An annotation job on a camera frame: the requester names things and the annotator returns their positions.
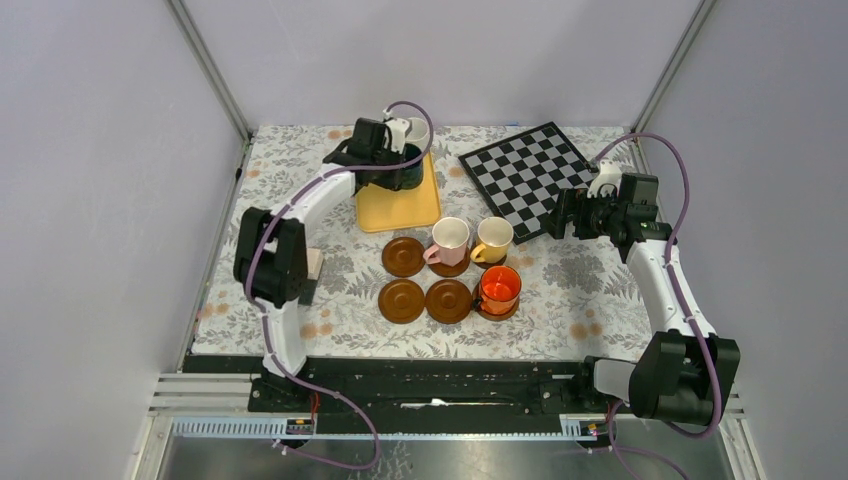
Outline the orange cup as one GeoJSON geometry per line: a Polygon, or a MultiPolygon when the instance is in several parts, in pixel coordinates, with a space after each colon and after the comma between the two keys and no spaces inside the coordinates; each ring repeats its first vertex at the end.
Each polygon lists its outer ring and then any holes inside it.
{"type": "Polygon", "coordinates": [[[474,304],[482,304],[492,314],[501,314],[520,300],[522,280],[516,270],[508,266],[488,268],[481,276],[472,297],[474,304]]]}

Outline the pink mug front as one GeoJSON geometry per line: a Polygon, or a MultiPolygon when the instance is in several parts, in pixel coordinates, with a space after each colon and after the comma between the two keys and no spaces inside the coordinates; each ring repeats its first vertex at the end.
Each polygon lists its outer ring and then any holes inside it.
{"type": "Polygon", "coordinates": [[[433,244],[423,253],[426,264],[455,266],[461,263],[468,250],[470,228],[456,217],[440,219],[431,231],[433,244]]]}

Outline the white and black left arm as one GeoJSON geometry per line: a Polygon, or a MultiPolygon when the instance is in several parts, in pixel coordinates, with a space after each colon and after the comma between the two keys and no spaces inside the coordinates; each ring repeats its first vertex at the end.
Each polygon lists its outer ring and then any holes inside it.
{"type": "Polygon", "coordinates": [[[306,353],[299,336],[298,303],[308,276],[307,238],[338,204],[362,188],[409,188],[404,174],[419,167],[423,152],[408,143],[409,120],[386,115],[360,118],[350,138],[323,160],[315,176],[278,209],[247,209],[241,219],[233,276],[262,315],[263,364],[279,377],[272,398],[288,411],[309,401],[310,385],[296,375],[306,353]]]}

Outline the dark walnut wooden coaster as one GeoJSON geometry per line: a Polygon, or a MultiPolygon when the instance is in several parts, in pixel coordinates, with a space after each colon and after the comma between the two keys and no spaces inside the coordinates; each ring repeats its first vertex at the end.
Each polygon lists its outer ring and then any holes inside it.
{"type": "Polygon", "coordinates": [[[483,261],[481,261],[481,262],[471,262],[471,263],[473,265],[481,268],[481,269],[488,269],[488,268],[492,268],[492,267],[495,267],[495,266],[504,265],[507,259],[508,259],[508,255],[504,255],[502,258],[500,258],[496,262],[483,262],[483,261]]]}

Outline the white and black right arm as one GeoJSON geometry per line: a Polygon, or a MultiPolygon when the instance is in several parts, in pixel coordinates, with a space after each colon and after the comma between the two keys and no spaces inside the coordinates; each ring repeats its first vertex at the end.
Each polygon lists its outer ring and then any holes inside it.
{"type": "Polygon", "coordinates": [[[740,351],[699,311],[682,272],[674,229],[657,218],[658,187],[653,176],[625,173],[614,182],[564,189],[545,218],[555,239],[573,226],[579,240],[610,240],[636,280],[652,328],[635,362],[587,357],[573,396],[589,412],[616,400],[638,418],[676,429],[700,425],[705,436],[722,419],[740,351]]]}

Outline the dark green mug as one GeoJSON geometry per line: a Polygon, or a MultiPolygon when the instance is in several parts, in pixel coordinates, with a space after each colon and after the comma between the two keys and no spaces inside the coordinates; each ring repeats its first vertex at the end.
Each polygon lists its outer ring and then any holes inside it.
{"type": "MultiPolygon", "coordinates": [[[[404,147],[404,158],[403,161],[407,162],[413,159],[418,158],[421,155],[421,149],[414,145],[407,143],[404,147]]],[[[403,169],[398,169],[393,173],[392,181],[393,181],[393,190],[394,191],[404,191],[404,190],[412,190],[418,187],[423,180],[423,161],[419,160],[415,164],[405,167],[403,169]]]]}

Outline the cream yellow mug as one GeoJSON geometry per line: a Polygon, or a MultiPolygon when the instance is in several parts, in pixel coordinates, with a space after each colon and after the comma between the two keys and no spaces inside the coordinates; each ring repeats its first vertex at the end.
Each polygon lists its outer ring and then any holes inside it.
{"type": "Polygon", "coordinates": [[[477,228],[477,243],[471,251],[471,261],[495,264],[504,260],[513,235],[513,227],[508,220],[501,217],[483,219],[477,228]]]}

